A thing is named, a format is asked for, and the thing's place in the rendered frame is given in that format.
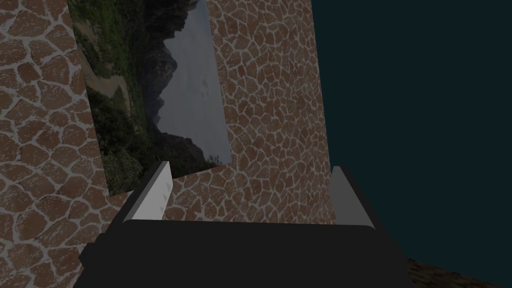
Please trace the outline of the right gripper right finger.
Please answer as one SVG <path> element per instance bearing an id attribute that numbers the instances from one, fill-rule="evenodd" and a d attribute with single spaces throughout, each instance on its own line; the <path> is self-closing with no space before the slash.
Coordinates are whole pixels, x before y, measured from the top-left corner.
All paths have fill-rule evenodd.
<path id="1" fill-rule="evenodd" d="M 385 229 L 376 210 L 347 167 L 333 167 L 330 178 L 330 198 L 338 225 Z"/>

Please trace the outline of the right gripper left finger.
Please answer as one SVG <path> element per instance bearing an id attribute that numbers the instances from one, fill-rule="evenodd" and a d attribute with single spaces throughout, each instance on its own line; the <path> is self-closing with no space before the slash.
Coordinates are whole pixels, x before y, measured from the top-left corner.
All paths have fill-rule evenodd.
<path id="1" fill-rule="evenodd" d="M 155 162 L 111 222 L 122 224 L 128 220 L 162 220 L 172 189 L 170 163 Z"/>

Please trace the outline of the mountain landscape wall picture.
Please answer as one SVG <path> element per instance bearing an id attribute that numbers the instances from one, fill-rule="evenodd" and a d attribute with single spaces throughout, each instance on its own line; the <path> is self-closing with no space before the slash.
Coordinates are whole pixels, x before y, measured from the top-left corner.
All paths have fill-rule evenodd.
<path id="1" fill-rule="evenodd" d="M 67 0 L 111 195 L 231 161 L 207 0 Z"/>

